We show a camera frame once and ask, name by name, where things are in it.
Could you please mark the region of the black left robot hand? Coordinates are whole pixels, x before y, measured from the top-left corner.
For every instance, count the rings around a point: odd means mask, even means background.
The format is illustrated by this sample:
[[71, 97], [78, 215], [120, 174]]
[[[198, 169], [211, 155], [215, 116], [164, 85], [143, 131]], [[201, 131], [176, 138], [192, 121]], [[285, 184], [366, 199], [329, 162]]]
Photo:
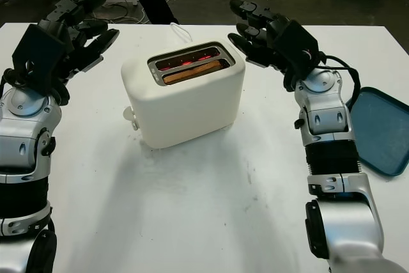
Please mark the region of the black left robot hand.
[[87, 20], [86, 16], [105, 0], [60, 0], [38, 25], [63, 42], [65, 55], [59, 60], [54, 75], [63, 84], [79, 72], [87, 72], [101, 60], [102, 54], [119, 36], [102, 20]]

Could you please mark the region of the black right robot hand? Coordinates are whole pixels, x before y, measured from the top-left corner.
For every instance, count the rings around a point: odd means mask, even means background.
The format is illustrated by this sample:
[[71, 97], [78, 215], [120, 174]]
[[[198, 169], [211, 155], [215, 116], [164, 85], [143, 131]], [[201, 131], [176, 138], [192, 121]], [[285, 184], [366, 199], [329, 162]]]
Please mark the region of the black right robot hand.
[[230, 0], [229, 7], [244, 22], [236, 25], [236, 33], [228, 34], [228, 39], [248, 62], [272, 66], [301, 79], [309, 75], [318, 43], [303, 26], [253, 2]]

